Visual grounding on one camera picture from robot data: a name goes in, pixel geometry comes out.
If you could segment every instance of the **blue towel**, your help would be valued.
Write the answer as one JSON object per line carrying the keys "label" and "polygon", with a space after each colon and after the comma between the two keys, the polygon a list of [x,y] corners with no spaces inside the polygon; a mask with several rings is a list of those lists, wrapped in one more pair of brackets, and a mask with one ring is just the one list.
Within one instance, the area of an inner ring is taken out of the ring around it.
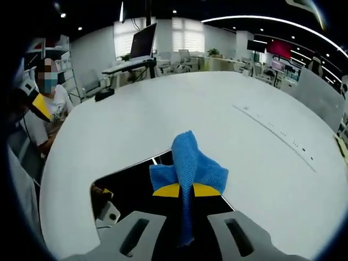
{"label": "blue towel", "polygon": [[183,200],[181,244],[187,245],[193,240],[190,216],[190,189],[193,183],[211,186],[222,194],[228,170],[198,149],[192,131],[176,136],[172,144],[172,155],[173,166],[151,165],[150,176],[155,191],[174,183],[180,184]]}

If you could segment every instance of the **window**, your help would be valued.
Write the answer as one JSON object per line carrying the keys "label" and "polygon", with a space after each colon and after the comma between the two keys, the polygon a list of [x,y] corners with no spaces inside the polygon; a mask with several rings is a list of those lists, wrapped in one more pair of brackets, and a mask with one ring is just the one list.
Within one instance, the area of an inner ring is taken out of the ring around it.
{"label": "window", "polygon": [[[155,22],[156,22],[155,18],[151,17],[151,24]],[[135,23],[140,28],[140,30],[146,27],[146,19],[144,17],[136,18]],[[138,30],[135,28],[135,25],[133,25],[133,22],[131,19],[125,20],[124,23],[121,23],[121,22],[114,23],[114,44],[115,44],[115,55],[117,59],[120,59],[121,56],[124,56],[131,52],[133,35],[137,31]],[[157,47],[156,47],[156,36],[155,36],[154,43],[153,43],[153,51],[155,51],[156,49]]]}
{"label": "window", "polygon": [[204,53],[203,23],[200,21],[173,18],[173,51],[187,49],[190,52]]}

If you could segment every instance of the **yellow pad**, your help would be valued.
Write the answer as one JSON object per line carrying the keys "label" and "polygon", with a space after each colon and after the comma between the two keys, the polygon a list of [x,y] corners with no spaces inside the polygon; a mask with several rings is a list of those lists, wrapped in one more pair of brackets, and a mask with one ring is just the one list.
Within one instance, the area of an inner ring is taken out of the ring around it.
{"label": "yellow pad", "polygon": [[[156,190],[152,196],[160,197],[179,197],[180,185],[179,183],[164,186]],[[220,192],[216,189],[203,185],[200,183],[194,183],[195,197],[209,197],[209,196],[220,196]]]}
{"label": "yellow pad", "polygon": [[43,95],[38,94],[33,101],[33,106],[36,107],[40,113],[48,119],[51,120],[51,114],[48,111]]}
{"label": "yellow pad", "polygon": [[168,186],[164,186],[156,190],[152,196],[160,197],[179,197],[180,185],[179,183],[174,183]]}
{"label": "yellow pad", "polygon": [[195,197],[209,197],[209,196],[220,196],[220,192],[216,189],[203,185],[200,183],[194,183]]}

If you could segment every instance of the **person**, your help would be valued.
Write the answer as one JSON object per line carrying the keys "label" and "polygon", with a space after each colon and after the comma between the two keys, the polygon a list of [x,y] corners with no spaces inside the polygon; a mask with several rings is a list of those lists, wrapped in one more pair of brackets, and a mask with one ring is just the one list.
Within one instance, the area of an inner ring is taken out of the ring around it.
{"label": "person", "polygon": [[28,111],[21,121],[30,139],[36,143],[43,156],[47,156],[60,127],[73,105],[65,88],[58,83],[58,70],[55,62],[46,58],[40,60],[35,69],[35,82],[51,114],[51,121],[46,122]]}
{"label": "person", "polygon": [[322,78],[321,56],[319,53],[314,53],[312,61],[308,65],[308,69]]}
{"label": "person", "polygon": [[342,86],[341,86],[341,95],[343,95],[344,99],[346,99],[346,92],[347,92],[347,90],[348,90],[347,85],[345,83],[342,84]]}

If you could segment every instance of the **white table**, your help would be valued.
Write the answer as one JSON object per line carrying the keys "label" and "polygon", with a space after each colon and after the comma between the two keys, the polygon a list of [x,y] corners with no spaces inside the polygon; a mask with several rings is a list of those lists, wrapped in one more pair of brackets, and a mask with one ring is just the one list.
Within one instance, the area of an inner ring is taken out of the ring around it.
{"label": "white table", "polygon": [[[311,151],[316,172],[233,105],[247,105],[287,130]],[[348,205],[347,168],[329,126],[259,80],[196,72],[137,82],[73,109],[41,183],[42,233],[53,254],[87,253],[100,243],[92,182],[168,150],[177,134],[190,129],[202,152],[229,169],[224,197],[266,229],[276,247],[314,258],[329,242]]]}

